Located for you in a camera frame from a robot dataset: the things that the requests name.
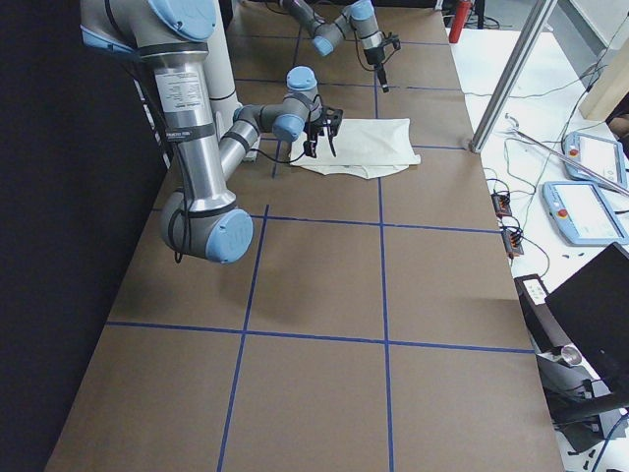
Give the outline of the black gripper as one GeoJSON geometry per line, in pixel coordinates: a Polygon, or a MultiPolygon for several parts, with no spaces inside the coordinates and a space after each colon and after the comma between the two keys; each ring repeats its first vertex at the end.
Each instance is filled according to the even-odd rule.
{"type": "Polygon", "coordinates": [[[369,36],[363,38],[363,49],[366,60],[372,66],[379,85],[384,93],[389,92],[389,85],[386,76],[384,64],[388,56],[385,54],[385,47],[392,46],[393,55],[401,49],[399,36],[393,32],[384,34],[382,31],[376,31],[369,36]]]}
{"type": "Polygon", "coordinates": [[[333,156],[336,156],[333,140],[338,135],[342,120],[342,109],[323,105],[320,108],[319,116],[314,120],[309,119],[305,125],[304,131],[307,137],[303,143],[303,154],[317,158],[316,147],[318,138],[326,136],[331,153],[333,156]]]}

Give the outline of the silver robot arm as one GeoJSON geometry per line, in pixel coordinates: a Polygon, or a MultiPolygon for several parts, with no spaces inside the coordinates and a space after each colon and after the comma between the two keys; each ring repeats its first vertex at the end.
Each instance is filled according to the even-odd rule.
{"type": "Polygon", "coordinates": [[[344,6],[331,23],[306,1],[278,1],[278,5],[308,32],[320,56],[330,55],[344,40],[353,39],[355,46],[361,45],[368,64],[361,66],[375,74],[384,93],[389,92],[385,64],[401,49],[401,42],[397,34],[385,34],[379,27],[372,1],[344,6]]]}
{"type": "Polygon", "coordinates": [[[281,103],[237,108],[221,134],[205,73],[219,27],[214,2],[84,1],[81,19],[85,45],[137,59],[155,78],[157,115],[183,180],[161,213],[163,241],[177,258],[237,261],[250,247],[254,224],[228,189],[230,176],[263,133],[286,143],[305,135],[304,153],[315,155],[319,137],[338,134],[342,110],[324,104],[314,71],[299,66],[287,75],[281,103]]]}

